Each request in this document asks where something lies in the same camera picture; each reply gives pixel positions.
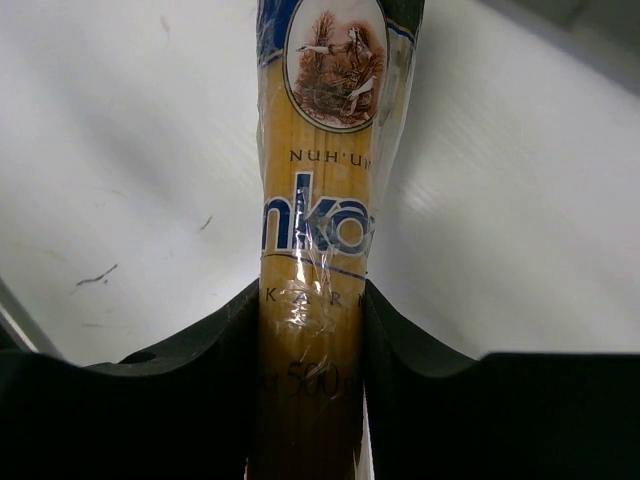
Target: plastic packaging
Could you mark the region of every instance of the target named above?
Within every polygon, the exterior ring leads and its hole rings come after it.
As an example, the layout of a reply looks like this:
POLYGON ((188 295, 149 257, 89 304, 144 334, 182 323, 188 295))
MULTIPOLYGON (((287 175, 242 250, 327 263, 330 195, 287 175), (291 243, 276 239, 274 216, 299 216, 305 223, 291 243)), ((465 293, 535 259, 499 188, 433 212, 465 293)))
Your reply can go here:
POLYGON ((249 480, 362 478, 367 256, 423 9, 424 0, 259 1, 265 203, 249 480))

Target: oval illustration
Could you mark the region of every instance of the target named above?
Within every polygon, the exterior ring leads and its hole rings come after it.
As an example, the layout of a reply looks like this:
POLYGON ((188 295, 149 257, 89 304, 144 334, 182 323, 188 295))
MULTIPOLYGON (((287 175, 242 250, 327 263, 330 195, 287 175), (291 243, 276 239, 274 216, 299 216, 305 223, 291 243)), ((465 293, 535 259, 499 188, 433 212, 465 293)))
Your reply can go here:
POLYGON ((309 122, 345 133, 371 124, 387 67, 377 0, 302 0, 284 57, 289 97, 309 122))

